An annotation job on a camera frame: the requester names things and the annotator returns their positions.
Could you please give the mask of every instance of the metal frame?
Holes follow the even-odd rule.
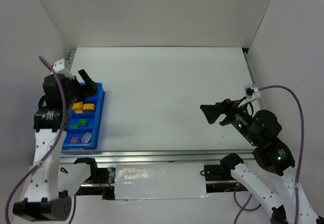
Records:
[[[235,152],[244,161],[254,160],[252,149],[246,150],[197,150],[197,151],[143,151],[143,152],[100,152],[100,151],[65,151],[61,154],[60,164],[71,164],[80,157],[92,157],[98,167],[116,167],[117,164],[154,164],[202,162],[219,164],[228,154]]]

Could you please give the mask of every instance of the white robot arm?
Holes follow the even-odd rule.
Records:
[[[95,178],[96,175],[97,164],[93,158],[79,158],[69,167],[68,172],[59,171],[61,149],[72,106],[98,91],[97,84],[84,70],[79,71],[85,81],[85,85],[81,85],[69,68],[64,59],[53,65],[64,91],[65,117],[62,115],[61,92],[54,75],[51,73],[44,78],[45,95],[40,99],[38,111],[34,115],[36,148],[33,166],[38,168],[31,176],[23,200],[13,206],[13,213],[26,220],[66,220],[71,212],[71,197],[85,180]],[[65,130],[50,155],[42,160],[57,140],[61,124],[64,124]]]
[[[201,105],[209,124],[216,122],[221,114],[226,117],[220,125],[232,124],[256,149],[253,151],[258,165],[270,176],[278,195],[263,184],[242,159],[232,153],[221,160],[227,176],[241,182],[262,204],[270,216],[271,224],[294,224],[296,206],[299,208],[299,224],[324,223],[313,211],[300,184],[296,184],[295,161],[290,149],[277,136],[282,127],[270,111],[260,110],[254,116],[247,112],[247,104],[261,97],[254,85],[245,87],[246,97],[232,101],[226,99],[215,105]],[[285,174],[292,168],[291,174]]]

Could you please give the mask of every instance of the blue plastic tray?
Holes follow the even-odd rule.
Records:
[[[94,104],[96,106],[94,113],[83,113],[76,114],[74,111],[72,112],[72,116],[68,122],[67,126],[67,135],[63,143],[63,150],[69,149],[86,149],[93,150],[97,149],[98,145],[98,136],[101,122],[101,114],[103,109],[103,101],[105,98],[105,92],[102,88],[102,83],[98,84],[98,93],[91,98],[87,98],[83,101],[84,104]],[[71,125],[77,125],[79,119],[87,119],[87,125],[82,126],[79,125],[78,129],[71,129]],[[69,137],[77,137],[82,138],[85,133],[91,132],[91,141],[89,143],[69,143]]]

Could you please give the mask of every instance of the purple object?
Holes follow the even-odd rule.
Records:
[[[236,189],[235,189],[235,191],[234,191],[234,201],[235,201],[235,203],[239,206],[239,208],[243,208],[240,204],[239,204],[239,202],[237,201],[237,198],[236,198],[236,192],[238,191],[238,189],[240,188],[240,187],[242,187],[243,185],[239,185],[239,186],[237,186],[236,187]],[[261,207],[262,205],[260,204],[260,205],[258,205],[256,208],[253,208],[253,209],[246,209],[246,208],[244,208],[244,210],[245,211],[255,211],[255,210],[257,210],[257,209],[259,209],[260,207]]]
[[[69,143],[81,143],[81,139],[77,137],[69,137]]]
[[[81,142],[82,142],[82,143],[90,143],[90,141],[91,141],[91,136],[92,136],[92,133],[91,133],[91,132],[87,132],[87,133],[85,133],[85,135],[82,137]]]

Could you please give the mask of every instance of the purple block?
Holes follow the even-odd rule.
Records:
[[[77,137],[69,137],[69,143],[81,143],[81,139]]]

